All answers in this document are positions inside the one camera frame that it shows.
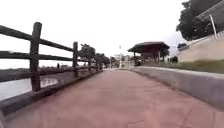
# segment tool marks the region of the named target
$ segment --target grassy slope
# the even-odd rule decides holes
[[[149,64],[148,66],[224,74],[224,60],[219,60],[219,61],[206,60],[206,61],[185,62],[185,63],[178,63],[178,64],[160,63],[160,64]]]

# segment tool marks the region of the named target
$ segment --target dark roof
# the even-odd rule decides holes
[[[157,42],[143,42],[136,44],[134,47],[129,49],[129,52],[137,52],[137,53],[150,53],[150,52],[157,52],[163,49],[169,49],[170,47],[166,45],[162,41]]]

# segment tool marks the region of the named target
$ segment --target paved path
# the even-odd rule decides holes
[[[138,74],[110,70],[28,107],[9,128],[223,128],[224,113]]]

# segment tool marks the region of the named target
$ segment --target pavilion pillar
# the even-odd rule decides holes
[[[160,51],[158,51],[158,62],[160,62]]]

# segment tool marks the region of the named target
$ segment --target river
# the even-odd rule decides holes
[[[42,78],[41,87],[58,83],[55,78]],[[0,101],[24,94],[32,90],[31,80],[22,79],[0,83]]]

